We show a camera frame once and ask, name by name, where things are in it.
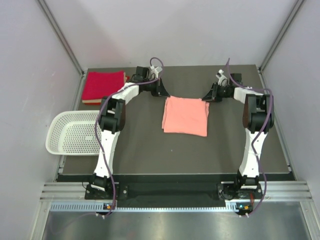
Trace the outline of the salmon pink t-shirt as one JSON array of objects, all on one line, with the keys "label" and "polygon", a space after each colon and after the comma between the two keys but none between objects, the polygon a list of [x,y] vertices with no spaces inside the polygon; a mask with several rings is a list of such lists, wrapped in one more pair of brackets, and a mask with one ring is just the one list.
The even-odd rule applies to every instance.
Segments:
[{"label": "salmon pink t-shirt", "polygon": [[163,132],[206,137],[209,107],[210,104],[200,98],[168,97],[161,124]]}]

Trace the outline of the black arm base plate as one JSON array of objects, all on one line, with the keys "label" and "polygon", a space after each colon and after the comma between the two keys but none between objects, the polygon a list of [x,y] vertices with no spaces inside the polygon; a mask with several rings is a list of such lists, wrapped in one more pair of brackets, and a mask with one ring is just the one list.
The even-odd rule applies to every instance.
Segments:
[{"label": "black arm base plate", "polygon": [[259,178],[238,174],[114,175],[113,179],[92,175],[86,200],[118,201],[138,197],[192,197],[206,200],[259,199],[263,195]]}]

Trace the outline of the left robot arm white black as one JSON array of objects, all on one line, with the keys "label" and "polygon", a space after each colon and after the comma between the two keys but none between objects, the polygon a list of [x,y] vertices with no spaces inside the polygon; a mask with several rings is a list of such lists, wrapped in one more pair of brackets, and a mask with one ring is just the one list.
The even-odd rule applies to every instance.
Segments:
[{"label": "left robot arm white black", "polygon": [[114,192],[113,159],[119,135],[126,123],[126,105],[142,92],[149,92],[154,97],[168,97],[161,79],[162,73],[161,66],[138,66],[135,74],[121,89],[102,99],[94,124],[95,134],[101,130],[97,138],[100,150],[89,182],[90,187],[96,189],[102,198],[109,198]]}]

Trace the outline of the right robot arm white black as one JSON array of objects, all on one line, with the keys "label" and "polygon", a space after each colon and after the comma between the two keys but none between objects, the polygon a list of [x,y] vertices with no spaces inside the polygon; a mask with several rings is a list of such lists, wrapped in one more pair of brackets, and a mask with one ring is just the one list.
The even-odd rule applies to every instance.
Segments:
[{"label": "right robot arm white black", "polygon": [[262,148],[275,121],[273,96],[270,90],[243,86],[240,73],[232,73],[227,77],[220,69],[215,76],[217,82],[212,84],[202,100],[218,103],[231,98],[243,104],[242,125],[246,140],[233,192],[237,197],[245,198],[252,190],[259,188]]}]

